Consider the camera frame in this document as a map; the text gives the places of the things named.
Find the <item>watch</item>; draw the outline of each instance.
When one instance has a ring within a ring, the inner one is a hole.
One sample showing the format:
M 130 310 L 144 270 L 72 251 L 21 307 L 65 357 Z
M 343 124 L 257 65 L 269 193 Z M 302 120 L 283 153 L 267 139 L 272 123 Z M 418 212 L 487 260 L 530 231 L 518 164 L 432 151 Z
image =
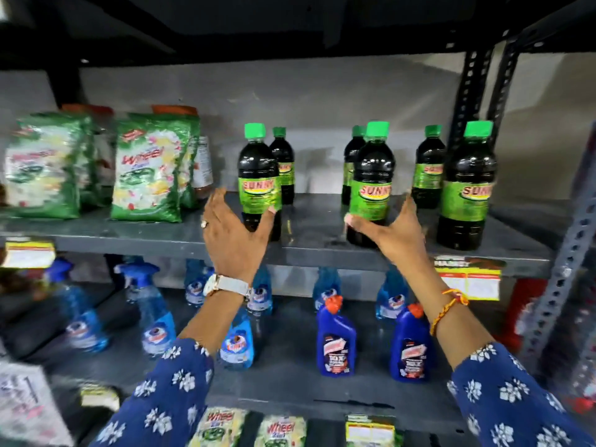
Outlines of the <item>watch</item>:
M 218 290 L 227 290 L 241 294 L 244 299 L 249 297 L 250 286 L 240 279 L 228 278 L 226 276 L 212 274 L 205 283 L 203 294 L 211 296 Z

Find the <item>blue floral sleeve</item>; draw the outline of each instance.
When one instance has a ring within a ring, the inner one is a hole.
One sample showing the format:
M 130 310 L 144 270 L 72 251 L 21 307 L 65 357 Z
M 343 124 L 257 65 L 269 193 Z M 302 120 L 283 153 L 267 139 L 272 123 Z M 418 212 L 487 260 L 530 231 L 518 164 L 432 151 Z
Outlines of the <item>blue floral sleeve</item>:
M 448 388 L 483 446 L 594 446 L 594 440 L 499 343 L 455 369 Z
M 91 446 L 185 446 L 205 412 L 212 376 L 207 350 L 177 339 Z

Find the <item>hand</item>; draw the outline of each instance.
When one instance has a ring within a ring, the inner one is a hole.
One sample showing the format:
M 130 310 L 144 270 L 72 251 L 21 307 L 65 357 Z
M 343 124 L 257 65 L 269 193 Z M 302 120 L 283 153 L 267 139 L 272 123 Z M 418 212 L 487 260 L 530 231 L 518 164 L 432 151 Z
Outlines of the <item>hand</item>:
M 225 188 L 217 188 L 205 205 L 203 238 L 217 274 L 251 285 L 269 242 L 275 209 L 265 211 L 256 232 L 250 233 L 225 203 L 225 193 Z
M 424 233 L 416 217 L 416 203 L 410 194 L 407 194 L 399 216 L 389 226 L 380 226 L 350 213 L 346 215 L 345 222 L 373 240 L 400 270 L 413 259 L 423 258 L 428 262 Z

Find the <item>dark liquid bottle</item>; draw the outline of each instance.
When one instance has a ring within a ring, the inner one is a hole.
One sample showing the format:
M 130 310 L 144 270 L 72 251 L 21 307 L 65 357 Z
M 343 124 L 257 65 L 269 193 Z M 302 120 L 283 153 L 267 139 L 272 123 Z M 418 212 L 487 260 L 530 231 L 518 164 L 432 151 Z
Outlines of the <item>dark liquid bottle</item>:
M 277 160 L 263 142 L 263 124 L 246 124 L 244 134 L 249 143 L 238 157 L 238 192 L 242 204 L 242 219 L 246 228 L 254 232 L 261 215 L 273 205 L 277 213 L 269 240 L 277 241 L 281 236 L 281 191 Z
M 358 151 L 354 160 L 354 179 L 350 196 L 350 213 L 384 225 L 391 196 L 391 181 L 395 159 L 385 143 L 389 122 L 369 122 L 366 136 L 369 141 Z M 347 227 L 350 243 L 375 248 L 373 240 Z
M 426 139 L 416 149 L 416 169 L 412 181 L 412 198 L 419 209 L 436 209 L 441 199 L 445 144 L 440 140 L 440 125 L 427 125 Z
M 490 121 L 470 121 L 464 143 L 445 163 L 437 242 L 460 251 L 481 245 L 488 201 L 496 179 L 496 157 L 487 140 Z
M 354 125 L 352 127 L 352 140 L 347 143 L 343 150 L 343 187 L 341 189 L 342 205 L 350 205 L 350 194 L 352 192 L 352 180 L 354 178 L 354 160 L 356 153 L 367 143 L 364 141 L 365 127 Z
M 279 164 L 279 184 L 281 185 L 281 203 L 294 203 L 294 150 L 286 141 L 286 128 L 273 127 L 275 139 L 269 146 Z

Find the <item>bracelet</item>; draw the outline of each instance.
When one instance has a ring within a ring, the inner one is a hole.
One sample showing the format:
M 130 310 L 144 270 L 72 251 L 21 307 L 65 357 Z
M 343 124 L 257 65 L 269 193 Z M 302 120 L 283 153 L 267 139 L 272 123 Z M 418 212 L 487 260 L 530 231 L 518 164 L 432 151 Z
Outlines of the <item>bracelet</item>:
M 437 331 L 437 324 L 439 323 L 439 321 L 441 321 L 441 319 L 445 316 L 445 314 L 447 314 L 447 312 L 449 312 L 449 309 L 451 309 L 451 307 L 453 307 L 453 305 L 455 303 L 461 303 L 464 306 L 467 306 L 470 303 L 470 301 L 466 298 L 466 295 L 464 295 L 464 293 L 461 290 L 458 290 L 456 288 L 450 288 L 449 290 L 445 290 L 441 294 L 447 295 L 447 293 L 454 293 L 455 296 L 449 303 L 445 304 L 445 307 L 443 308 L 443 310 L 441 310 L 441 312 L 439 312 L 439 314 L 435 318 L 435 321 L 433 321 L 433 324 L 430 326 L 430 335 L 431 336 L 435 335 L 435 332 Z

